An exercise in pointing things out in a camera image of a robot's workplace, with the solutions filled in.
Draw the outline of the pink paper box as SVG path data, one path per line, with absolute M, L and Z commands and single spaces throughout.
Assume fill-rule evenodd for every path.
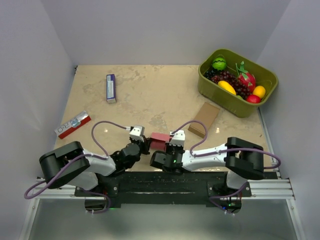
M 152 132 L 150 135 L 150 148 L 152 150 L 156 151 L 166 151 L 166 142 L 170 141 L 170 135 L 169 134 L 163 134 L 163 133 L 157 133 Z

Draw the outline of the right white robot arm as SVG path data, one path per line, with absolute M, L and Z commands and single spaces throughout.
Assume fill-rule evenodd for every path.
M 235 196 L 248 180 L 264 179 L 264 149 L 255 143 L 229 137 L 225 144 L 202 150 L 184 150 L 168 147 L 157 150 L 150 159 L 150 166 L 164 172 L 182 174 L 211 167 L 226 167 L 228 172 L 223 192 Z

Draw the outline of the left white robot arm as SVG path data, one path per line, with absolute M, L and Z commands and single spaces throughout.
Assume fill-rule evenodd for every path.
M 99 196 L 104 184 L 97 175 L 115 177 L 130 169 L 141 155 L 149 155 L 151 139 L 131 140 L 121 150 L 110 156 L 98 155 L 84 149 L 79 141 L 73 141 L 39 158 L 44 179 L 49 189 L 72 185 L 85 189 L 92 196 Z

